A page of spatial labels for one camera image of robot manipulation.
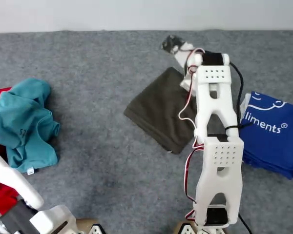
gray carpet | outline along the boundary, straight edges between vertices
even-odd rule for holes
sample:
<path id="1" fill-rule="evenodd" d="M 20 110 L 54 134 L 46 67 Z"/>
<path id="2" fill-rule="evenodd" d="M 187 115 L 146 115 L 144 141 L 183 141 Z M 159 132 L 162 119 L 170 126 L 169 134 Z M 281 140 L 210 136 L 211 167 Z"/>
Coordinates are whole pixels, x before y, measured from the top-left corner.
<path id="1" fill-rule="evenodd" d="M 293 103 L 293 31 L 173 32 L 207 50 L 229 53 L 245 90 Z M 126 105 L 167 67 L 159 45 L 171 32 L 55 32 L 0 35 L 0 88 L 28 77 L 47 80 L 47 107 L 62 125 L 52 140 L 60 162 L 28 180 L 45 208 L 65 204 L 98 219 L 108 234 L 170 234 L 191 209 L 180 155 L 163 150 L 123 116 Z M 234 101 L 239 79 L 233 73 Z M 218 124 L 211 123 L 211 132 Z M 193 194 L 201 156 L 190 167 Z M 254 233 L 293 233 L 293 180 L 242 166 L 241 214 Z M 239 221 L 233 234 L 246 234 Z"/>

teal shirt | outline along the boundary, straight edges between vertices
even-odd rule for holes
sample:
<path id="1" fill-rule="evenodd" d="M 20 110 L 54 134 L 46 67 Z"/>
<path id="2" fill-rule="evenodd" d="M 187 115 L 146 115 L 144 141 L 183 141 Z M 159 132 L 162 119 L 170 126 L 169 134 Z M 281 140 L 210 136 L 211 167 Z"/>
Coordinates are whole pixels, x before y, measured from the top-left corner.
<path id="1" fill-rule="evenodd" d="M 60 129 L 44 108 L 49 94 L 47 82 L 29 78 L 0 95 L 0 145 L 6 146 L 9 165 L 20 172 L 58 162 L 54 149 L 46 143 Z"/>

folded towel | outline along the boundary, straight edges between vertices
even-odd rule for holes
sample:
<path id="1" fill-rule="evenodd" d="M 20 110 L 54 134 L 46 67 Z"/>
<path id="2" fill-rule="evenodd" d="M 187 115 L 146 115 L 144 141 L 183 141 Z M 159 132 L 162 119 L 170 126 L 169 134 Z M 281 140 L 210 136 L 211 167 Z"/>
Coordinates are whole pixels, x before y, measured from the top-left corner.
<path id="1" fill-rule="evenodd" d="M 293 178 L 293 105 L 253 91 L 241 110 L 243 160 Z"/>
<path id="2" fill-rule="evenodd" d="M 178 113 L 184 107 L 187 91 L 180 87 L 183 76 L 168 68 L 145 88 L 125 109 L 130 118 L 167 151 L 178 154 L 193 138 L 193 126 L 181 121 Z M 195 119 L 196 102 L 193 98 L 183 116 Z"/>
<path id="3" fill-rule="evenodd" d="M 0 145 L 6 146 L 9 165 L 20 172 L 58 162 L 46 143 L 60 128 L 44 108 L 49 94 L 48 83 L 30 78 L 0 95 Z"/>

blue cloth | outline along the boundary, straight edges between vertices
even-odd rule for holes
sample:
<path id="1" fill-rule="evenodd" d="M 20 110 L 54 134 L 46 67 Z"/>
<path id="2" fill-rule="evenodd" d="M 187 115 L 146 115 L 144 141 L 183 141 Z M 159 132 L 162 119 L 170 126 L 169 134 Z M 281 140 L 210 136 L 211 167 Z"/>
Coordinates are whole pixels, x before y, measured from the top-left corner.
<path id="1" fill-rule="evenodd" d="M 241 124 L 244 162 L 293 178 L 293 105 L 253 91 Z"/>
<path id="2" fill-rule="evenodd" d="M 20 172 L 58 162 L 46 143 L 60 128 L 44 108 L 49 94 L 48 83 L 29 78 L 0 95 L 0 145 L 6 146 L 9 165 Z"/>

white wire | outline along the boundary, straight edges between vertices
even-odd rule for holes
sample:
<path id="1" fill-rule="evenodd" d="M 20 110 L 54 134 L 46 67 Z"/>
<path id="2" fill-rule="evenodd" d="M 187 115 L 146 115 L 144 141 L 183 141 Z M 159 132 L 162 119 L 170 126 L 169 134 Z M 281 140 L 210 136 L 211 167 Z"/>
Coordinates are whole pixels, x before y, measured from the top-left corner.
<path id="1" fill-rule="evenodd" d="M 187 102 L 186 102 L 184 108 L 182 108 L 182 110 L 179 112 L 179 114 L 178 114 L 178 118 L 179 118 L 180 120 L 188 120 L 188 121 L 190 121 L 190 122 L 192 123 L 192 125 L 194 126 L 194 129 L 196 129 L 195 123 L 194 123 L 194 121 L 193 121 L 192 119 L 190 119 L 190 118 L 188 118 L 188 117 L 185 117 L 185 118 L 182 118 L 182 117 L 181 117 L 181 113 L 182 113 L 182 112 L 188 107 L 188 105 L 189 105 L 189 103 L 190 103 L 190 100 L 191 100 L 191 94 L 192 94 L 192 88 L 189 90 L 189 97 L 188 97 L 188 99 L 187 99 Z"/>
<path id="2" fill-rule="evenodd" d="M 195 138 L 194 138 L 194 142 L 193 142 L 193 144 L 192 144 L 192 148 L 193 149 L 198 149 L 198 148 L 200 148 L 200 147 L 202 147 L 202 144 L 201 145 L 197 145 L 197 146 L 195 146 L 195 143 L 197 142 L 197 136 L 195 136 Z"/>
<path id="3" fill-rule="evenodd" d="M 204 50 L 203 48 L 195 48 L 194 50 L 191 51 L 191 53 L 190 53 L 190 55 L 189 55 L 188 58 L 190 58 L 191 54 L 195 53 L 195 52 L 198 51 L 198 50 L 201 50 L 203 53 L 205 53 L 205 50 Z M 181 113 L 182 113 L 182 112 L 188 107 L 188 105 L 189 105 L 189 103 L 190 103 L 190 100 L 191 100 L 191 97 L 192 97 L 192 87 L 191 87 L 191 89 L 189 90 L 189 97 L 188 97 L 188 99 L 187 99 L 187 102 L 186 102 L 184 108 L 183 108 L 183 109 L 179 112 L 179 114 L 178 114 L 178 118 L 179 118 L 180 120 L 188 120 L 188 121 L 190 121 L 190 122 L 192 123 L 192 125 L 194 126 L 194 129 L 196 129 L 195 122 L 194 122 L 192 119 L 190 119 L 190 118 L 188 118 L 188 117 L 185 117 L 185 118 L 182 118 L 182 117 L 181 117 Z"/>

